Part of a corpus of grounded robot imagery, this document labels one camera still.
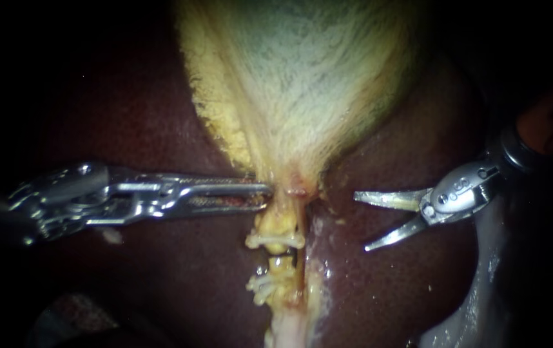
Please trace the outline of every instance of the dark background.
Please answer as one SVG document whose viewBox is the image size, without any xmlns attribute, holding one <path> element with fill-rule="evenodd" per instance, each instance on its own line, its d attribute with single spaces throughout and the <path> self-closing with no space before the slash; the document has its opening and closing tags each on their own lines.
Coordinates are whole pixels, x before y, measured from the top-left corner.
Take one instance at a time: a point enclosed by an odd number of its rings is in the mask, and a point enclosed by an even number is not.
<svg viewBox="0 0 553 348">
<path fill-rule="evenodd" d="M 39 146 L 24 134 L 46 122 L 47 103 L 68 88 L 66 76 L 94 59 L 93 47 L 168 15 L 165 2 L 145 3 L 152 5 L 0 3 L 0 190 L 17 184 L 5 177 L 27 166 L 30 149 Z M 553 86 L 553 1 L 446 0 L 436 11 L 438 43 L 485 96 L 490 131 Z M 6 149 L 17 143 L 25 153 L 9 157 Z M 498 282 L 498 306 L 510 319 L 507 343 L 553 346 L 553 170 L 516 186 L 507 201 L 513 234 Z M 9 346 L 20 342 L 56 286 L 31 275 L 24 256 L 0 251 L 0 341 Z"/>
</svg>

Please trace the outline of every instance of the scissor blade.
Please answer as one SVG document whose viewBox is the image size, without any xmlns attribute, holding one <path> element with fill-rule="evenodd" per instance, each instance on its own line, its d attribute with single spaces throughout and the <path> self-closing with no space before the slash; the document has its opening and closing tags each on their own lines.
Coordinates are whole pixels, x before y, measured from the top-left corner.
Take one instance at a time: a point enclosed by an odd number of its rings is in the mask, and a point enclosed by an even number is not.
<svg viewBox="0 0 553 348">
<path fill-rule="evenodd" d="M 384 246 L 395 244 L 423 231 L 425 228 L 427 228 L 427 223 L 420 214 L 417 214 L 416 217 L 406 222 L 398 229 L 395 229 L 375 242 L 367 244 L 365 246 L 365 251 L 369 252 Z"/>
<path fill-rule="evenodd" d="M 401 192 L 355 191 L 354 200 L 372 206 L 418 211 L 421 198 L 429 192 L 429 190 L 430 189 L 420 189 L 418 191 Z"/>
</svg>

